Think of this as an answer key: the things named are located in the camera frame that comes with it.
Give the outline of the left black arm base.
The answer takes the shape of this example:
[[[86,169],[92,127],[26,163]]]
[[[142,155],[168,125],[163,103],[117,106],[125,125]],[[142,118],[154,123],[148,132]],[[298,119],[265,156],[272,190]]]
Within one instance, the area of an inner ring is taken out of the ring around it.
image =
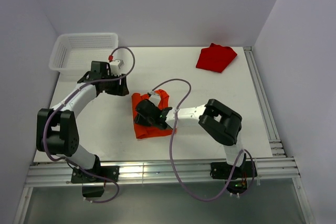
[[[82,196],[89,199],[100,198],[106,187],[106,183],[110,180],[117,182],[119,177],[119,166],[102,166],[96,176],[91,176],[80,169],[73,167],[71,183],[82,184]]]

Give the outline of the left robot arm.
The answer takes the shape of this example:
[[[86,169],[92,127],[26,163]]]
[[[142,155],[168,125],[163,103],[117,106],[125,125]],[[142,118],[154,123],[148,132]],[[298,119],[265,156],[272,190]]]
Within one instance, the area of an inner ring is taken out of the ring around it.
[[[74,90],[50,109],[37,114],[36,148],[56,162],[65,160],[91,182],[102,176],[100,159],[80,145],[77,116],[99,94],[129,94],[126,75],[121,73],[120,59],[93,61],[91,68],[77,82]]]

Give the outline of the orange t-shirt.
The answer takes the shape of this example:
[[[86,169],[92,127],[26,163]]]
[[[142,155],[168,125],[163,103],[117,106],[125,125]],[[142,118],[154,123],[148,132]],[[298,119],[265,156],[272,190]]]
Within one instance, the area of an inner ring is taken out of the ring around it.
[[[159,109],[165,109],[169,106],[169,95],[166,91],[162,89],[158,89],[155,91],[156,94],[160,96],[160,103],[158,105]],[[148,94],[140,94],[140,93],[134,93],[131,96],[132,101],[132,116],[133,116],[133,126],[134,126],[134,132],[135,136],[138,140],[142,140],[145,138],[152,138],[152,137],[164,137],[169,136],[172,134],[172,129],[167,130],[160,130],[153,126],[143,126],[135,123],[135,118],[137,116],[137,112],[135,110],[136,105],[145,99],[148,99]]]

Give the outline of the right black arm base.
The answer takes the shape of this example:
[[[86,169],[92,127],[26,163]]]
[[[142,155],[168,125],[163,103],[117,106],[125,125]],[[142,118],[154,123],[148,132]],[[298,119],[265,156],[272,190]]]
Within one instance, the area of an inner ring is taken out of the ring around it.
[[[227,191],[232,194],[241,194],[248,189],[248,178],[257,177],[257,168],[254,162],[246,161],[241,167],[235,167]],[[228,180],[232,166],[226,162],[212,162],[210,176],[212,179]]]

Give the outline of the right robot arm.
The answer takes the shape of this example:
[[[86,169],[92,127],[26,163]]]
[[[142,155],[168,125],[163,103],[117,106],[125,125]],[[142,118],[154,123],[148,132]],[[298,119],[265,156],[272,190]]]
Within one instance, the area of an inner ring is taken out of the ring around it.
[[[192,108],[159,109],[152,101],[145,99],[135,106],[134,122],[141,126],[151,126],[160,131],[197,126],[202,127],[217,143],[223,145],[228,173],[234,177],[245,171],[246,154],[239,136],[242,116],[220,103],[210,99],[206,104]]]

